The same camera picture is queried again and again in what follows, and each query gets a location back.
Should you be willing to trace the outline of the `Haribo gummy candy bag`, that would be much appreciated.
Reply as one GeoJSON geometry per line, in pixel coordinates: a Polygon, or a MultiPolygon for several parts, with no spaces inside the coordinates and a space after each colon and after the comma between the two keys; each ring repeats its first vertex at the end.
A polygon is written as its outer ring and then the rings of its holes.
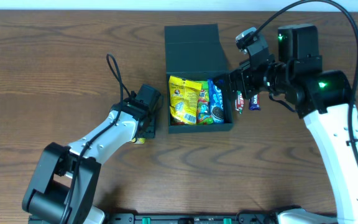
{"type": "Polygon", "coordinates": [[[207,81],[200,81],[202,84],[197,104],[196,123],[197,125],[208,125],[213,123],[209,105],[209,86],[207,81]]]}

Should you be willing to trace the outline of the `blue Oreo cookie pack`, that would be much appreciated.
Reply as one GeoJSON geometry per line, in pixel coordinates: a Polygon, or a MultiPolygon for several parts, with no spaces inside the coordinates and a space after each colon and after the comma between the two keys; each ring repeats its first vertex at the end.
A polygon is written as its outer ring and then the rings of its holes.
{"type": "Polygon", "coordinates": [[[224,122],[224,108],[222,91],[208,79],[210,111],[214,123],[222,124],[224,122]]]}

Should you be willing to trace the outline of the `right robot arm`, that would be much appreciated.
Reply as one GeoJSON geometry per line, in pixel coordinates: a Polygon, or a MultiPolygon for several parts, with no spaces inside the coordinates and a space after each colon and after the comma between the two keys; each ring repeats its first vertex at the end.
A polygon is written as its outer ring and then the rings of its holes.
{"type": "Polygon", "coordinates": [[[278,28],[278,55],[264,36],[250,28],[236,37],[249,58],[239,68],[214,79],[230,99],[266,91],[272,101],[297,113],[315,140],[334,193],[337,214],[326,217],[298,206],[274,211],[266,223],[358,223],[358,112],[351,103],[346,75],[323,70],[318,30],[312,24],[278,28]]]}

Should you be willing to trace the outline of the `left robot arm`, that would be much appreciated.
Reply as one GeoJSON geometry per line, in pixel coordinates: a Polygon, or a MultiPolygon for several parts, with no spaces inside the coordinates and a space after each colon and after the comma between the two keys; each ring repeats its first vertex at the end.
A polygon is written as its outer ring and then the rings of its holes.
{"type": "Polygon", "coordinates": [[[29,223],[103,223],[106,214],[93,205],[102,165],[128,142],[155,136],[161,93],[148,85],[113,105],[94,130],[67,146],[50,143],[43,150],[22,209],[29,223]]]}

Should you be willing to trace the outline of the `yellow Mentos bottle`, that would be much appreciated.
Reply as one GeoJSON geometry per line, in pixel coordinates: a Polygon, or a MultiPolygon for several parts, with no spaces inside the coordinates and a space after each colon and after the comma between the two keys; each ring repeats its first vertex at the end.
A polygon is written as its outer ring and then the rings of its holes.
{"type": "Polygon", "coordinates": [[[145,138],[134,138],[131,140],[131,143],[133,144],[144,144],[145,143],[145,138]]]}

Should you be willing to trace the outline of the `yellow Hacks candy bag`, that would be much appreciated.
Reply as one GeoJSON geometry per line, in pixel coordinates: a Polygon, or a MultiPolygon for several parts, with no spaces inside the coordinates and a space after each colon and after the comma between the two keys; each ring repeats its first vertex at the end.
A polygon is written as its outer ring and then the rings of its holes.
{"type": "Polygon", "coordinates": [[[170,76],[168,86],[172,117],[185,124],[195,125],[202,84],[170,76]]]}

